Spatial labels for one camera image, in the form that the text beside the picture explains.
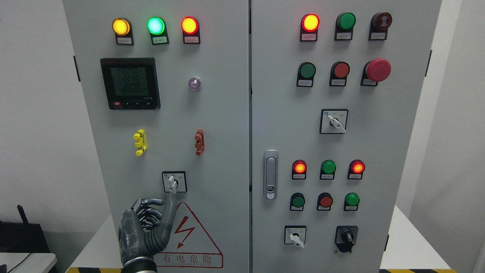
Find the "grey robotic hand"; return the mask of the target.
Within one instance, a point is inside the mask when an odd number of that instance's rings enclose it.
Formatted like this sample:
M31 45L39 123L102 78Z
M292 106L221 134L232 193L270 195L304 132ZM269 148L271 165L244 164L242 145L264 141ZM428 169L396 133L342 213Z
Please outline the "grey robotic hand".
M122 264L140 256L154 257L168 245L178 200L171 192L166 198L139 198L123 213L119 225Z

